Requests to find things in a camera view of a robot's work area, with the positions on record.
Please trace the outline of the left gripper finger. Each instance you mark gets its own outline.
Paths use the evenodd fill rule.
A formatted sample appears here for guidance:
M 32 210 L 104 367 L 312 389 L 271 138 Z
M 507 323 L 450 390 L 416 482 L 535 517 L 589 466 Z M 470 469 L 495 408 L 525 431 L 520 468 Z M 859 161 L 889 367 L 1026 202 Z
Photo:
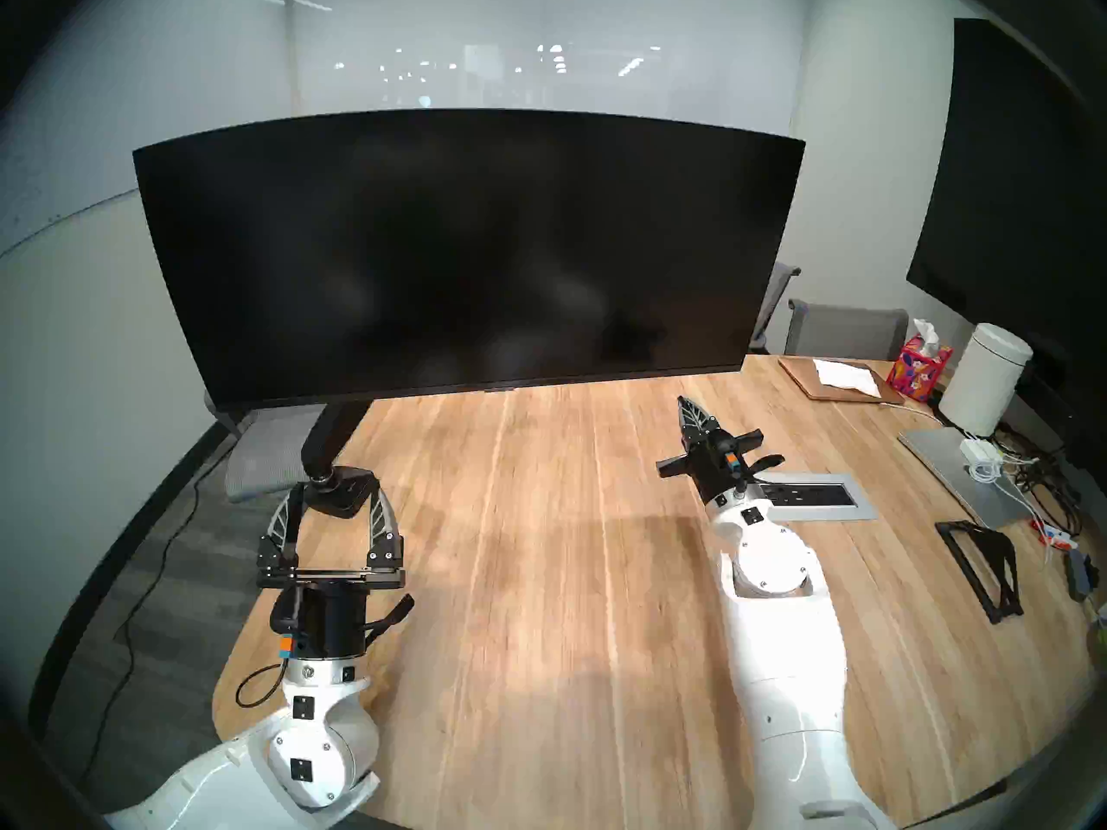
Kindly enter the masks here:
M 383 488 L 368 498 L 368 569 L 403 568 L 404 539 Z
M 260 538 L 258 570 L 291 570 L 298 567 L 297 548 L 303 511 L 304 484 L 294 484 L 271 515 Z

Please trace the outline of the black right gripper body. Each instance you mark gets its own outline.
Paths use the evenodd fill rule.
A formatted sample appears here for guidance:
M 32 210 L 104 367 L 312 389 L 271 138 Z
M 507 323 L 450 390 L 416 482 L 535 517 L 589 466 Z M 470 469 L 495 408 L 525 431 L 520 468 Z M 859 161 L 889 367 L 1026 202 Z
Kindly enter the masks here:
M 656 461 L 656 473 L 661 478 L 687 476 L 694 484 L 701 502 L 710 504 L 734 488 L 743 492 L 764 471 L 764 459 L 749 464 L 745 454 L 761 447 L 764 434 L 759 429 L 732 435 L 728 430 L 716 430 L 715 439 L 703 443 L 690 452 Z

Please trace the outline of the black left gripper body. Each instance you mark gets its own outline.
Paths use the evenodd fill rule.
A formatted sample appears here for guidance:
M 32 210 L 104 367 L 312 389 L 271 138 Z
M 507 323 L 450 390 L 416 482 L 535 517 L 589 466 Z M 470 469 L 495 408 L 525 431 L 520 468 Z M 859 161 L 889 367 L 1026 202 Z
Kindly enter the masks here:
M 258 570 L 257 585 L 279 593 L 269 625 L 281 660 L 359 658 L 407 618 L 407 596 L 384 616 L 366 620 L 373 591 L 405 587 L 405 570 Z

